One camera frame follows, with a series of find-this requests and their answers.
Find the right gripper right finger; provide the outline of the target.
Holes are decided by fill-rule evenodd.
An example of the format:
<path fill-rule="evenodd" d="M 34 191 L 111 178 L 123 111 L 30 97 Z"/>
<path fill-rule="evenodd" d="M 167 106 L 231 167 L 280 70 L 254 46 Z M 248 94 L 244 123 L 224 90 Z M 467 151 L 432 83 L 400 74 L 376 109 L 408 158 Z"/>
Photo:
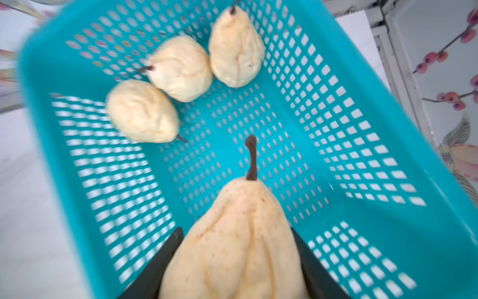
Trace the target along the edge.
<path fill-rule="evenodd" d="M 311 299 L 351 299 L 329 275 L 300 235 L 291 228 L 301 259 L 302 272 Z"/>

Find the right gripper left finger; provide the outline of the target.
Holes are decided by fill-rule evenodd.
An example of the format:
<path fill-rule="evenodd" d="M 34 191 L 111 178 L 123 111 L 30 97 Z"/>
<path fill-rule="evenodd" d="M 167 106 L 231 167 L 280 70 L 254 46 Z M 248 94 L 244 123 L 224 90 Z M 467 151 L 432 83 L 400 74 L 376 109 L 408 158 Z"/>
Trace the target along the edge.
<path fill-rule="evenodd" d="M 142 273 L 118 298 L 157 299 L 164 273 L 183 240 L 183 230 L 178 227 L 149 261 Z"/>

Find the yellow pear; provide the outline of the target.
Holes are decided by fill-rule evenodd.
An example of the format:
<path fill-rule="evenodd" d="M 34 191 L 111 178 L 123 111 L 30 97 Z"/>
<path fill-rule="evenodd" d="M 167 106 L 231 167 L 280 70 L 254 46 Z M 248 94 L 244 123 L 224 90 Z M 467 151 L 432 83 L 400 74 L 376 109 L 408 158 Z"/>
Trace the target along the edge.
<path fill-rule="evenodd" d="M 186 142 L 179 114 L 171 101 L 149 82 L 126 80 L 106 98 L 107 114 L 115 128 L 138 143 Z"/>
<path fill-rule="evenodd" d="M 238 1 L 216 19 L 208 49 L 212 73 L 231 88 L 244 87 L 258 75 L 266 51 L 261 36 Z"/>
<path fill-rule="evenodd" d="M 227 183 L 170 261 L 162 299 L 306 299 L 301 259 L 280 202 L 258 179 L 256 138 L 248 174 Z"/>
<path fill-rule="evenodd" d="M 202 96 L 213 82 L 208 54 L 186 35 L 163 42 L 140 71 L 156 88 L 184 103 Z"/>

